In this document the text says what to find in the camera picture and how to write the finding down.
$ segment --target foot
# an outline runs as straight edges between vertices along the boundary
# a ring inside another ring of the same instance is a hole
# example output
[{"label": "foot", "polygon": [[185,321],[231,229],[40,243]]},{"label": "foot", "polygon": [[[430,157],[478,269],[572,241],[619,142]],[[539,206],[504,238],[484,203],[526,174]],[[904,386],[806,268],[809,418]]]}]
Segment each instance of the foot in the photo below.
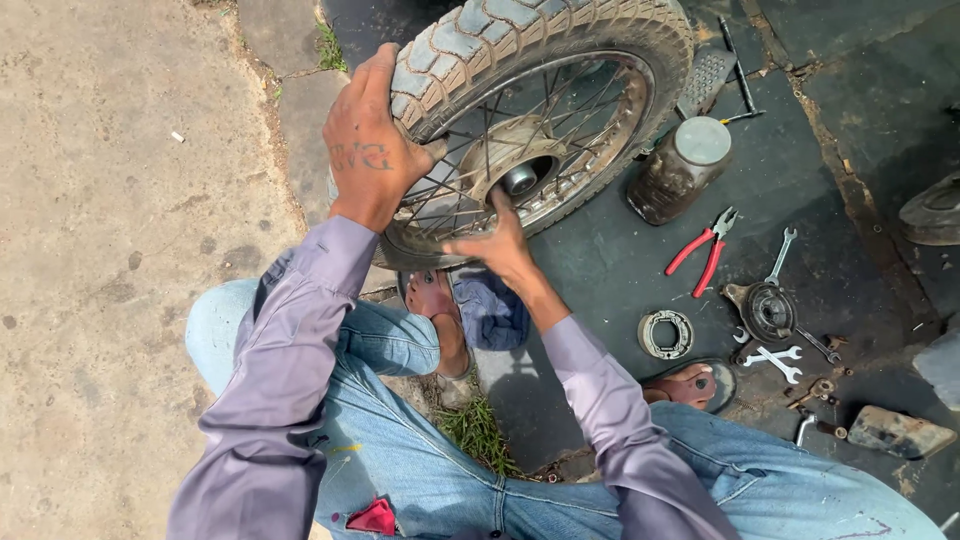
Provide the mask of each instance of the foot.
[{"label": "foot", "polygon": [[467,342],[460,322],[460,309],[443,270],[416,272],[407,283],[407,309],[433,323],[440,341],[440,365],[434,373],[456,379],[469,368]]},{"label": "foot", "polygon": [[647,404],[663,400],[707,408],[716,393],[713,369],[706,364],[690,364],[677,373],[649,382],[643,387]]}]

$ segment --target sandal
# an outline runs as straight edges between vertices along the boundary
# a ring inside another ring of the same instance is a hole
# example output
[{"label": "sandal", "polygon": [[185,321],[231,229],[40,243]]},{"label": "sandal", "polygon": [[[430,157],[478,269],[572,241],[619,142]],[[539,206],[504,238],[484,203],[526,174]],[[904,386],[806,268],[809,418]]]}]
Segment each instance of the sandal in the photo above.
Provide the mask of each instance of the sandal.
[{"label": "sandal", "polygon": [[[687,380],[664,379],[693,364],[706,364],[711,371],[698,373]],[[693,404],[706,400],[703,411],[717,414],[730,405],[736,395],[736,373],[720,358],[696,358],[644,379],[640,386],[663,392],[671,402]]]},{"label": "sandal", "polygon": [[[453,297],[447,294],[441,287],[440,280],[446,280],[450,291],[453,290],[453,283],[450,282],[450,274],[448,272],[444,272],[442,276],[438,274],[437,270],[422,270],[407,275],[401,275],[397,272],[396,289],[397,291],[402,291],[400,292],[400,298],[403,300],[403,304],[407,307],[407,310],[414,313],[410,294],[414,292],[410,290],[412,284],[417,288],[417,298],[421,301],[421,309],[418,315],[423,315],[428,319],[433,319],[440,314],[449,315],[453,318],[453,322],[460,327],[460,331],[463,332],[464,324],[461,319],[460,308],[457,307],[456,302],[453,301]],[[467,370],[464,371],[463,375],[457,377],[441,375],[441,377],[446,380],[463,380],[469,376],[470,372],[473,371],[474,360],[473,355],[469,352],[469,348],[466,347],[466,345],[465,349],[467,349],[468,363]]]}]

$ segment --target tire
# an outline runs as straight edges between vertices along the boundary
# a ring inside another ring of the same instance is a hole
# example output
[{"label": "tire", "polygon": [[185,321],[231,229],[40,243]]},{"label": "tire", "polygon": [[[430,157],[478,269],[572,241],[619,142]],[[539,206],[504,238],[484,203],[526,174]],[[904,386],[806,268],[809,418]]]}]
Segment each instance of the tire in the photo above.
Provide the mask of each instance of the tire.
[{"label": "tire", "polygon": [[[527,228],[530,236],[609,184],[673,110],[693,58],[690,27],[674,0],[468,0],[399,52],[392,113],[423,144],[441,135],[438,130],[448,120],[499,82],[548,61],[600,50],[630,53],[646,62],[654,85],[647,89],[645,116],[596,180]],[[373,264],[410,271],[465,260],[442,253],[415,255],[400,248],[385,233]]]}]

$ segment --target jeans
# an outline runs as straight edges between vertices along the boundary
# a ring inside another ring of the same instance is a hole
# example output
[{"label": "jeans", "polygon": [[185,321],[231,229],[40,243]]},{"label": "jeans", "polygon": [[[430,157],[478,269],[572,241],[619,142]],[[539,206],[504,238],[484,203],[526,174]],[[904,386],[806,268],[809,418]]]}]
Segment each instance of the jeans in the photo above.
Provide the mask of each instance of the jeans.
[{"label": "jeans", "polygon": [[[233,342],[256,280],[207,291],[187,322],[186,347],[218,396],[233,370]],[[433,324],[403,309],[357,302],[345,318],[324,400],[324,426],[308,444],[326,472],[314,519],[334,538],[380,534],[344,528],[347,516],[386,497],[401,535],[447,538],[464,528],[514,538],[619,538],[617,499],[600,482],[549,484],[487,471],[389,390],[377,375],[433,372]],[[880,536],[935,540],[940,530],[870,475],[689,405],[656,402],[654,422],[744,539]]]}]

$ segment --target tattoo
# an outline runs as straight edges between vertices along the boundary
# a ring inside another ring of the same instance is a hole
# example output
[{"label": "tattoo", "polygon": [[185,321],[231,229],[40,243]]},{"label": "tattoo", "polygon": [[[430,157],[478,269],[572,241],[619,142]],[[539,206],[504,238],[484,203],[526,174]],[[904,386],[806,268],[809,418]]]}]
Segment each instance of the tattoo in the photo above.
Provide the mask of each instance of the tattoo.
[{"label": "tattoo", "polygon": [[354,168],[357,158],[360,158],[360,162],[367,168],[378,171],[393,170],[388,160],[389,156],[390,151],[387,150],[386,145],[378,142],[354,142],[353,148],[347,148],[343,144],[334,144],[330,147],[330,165],[337,171],[342,171],[346,167]]}]

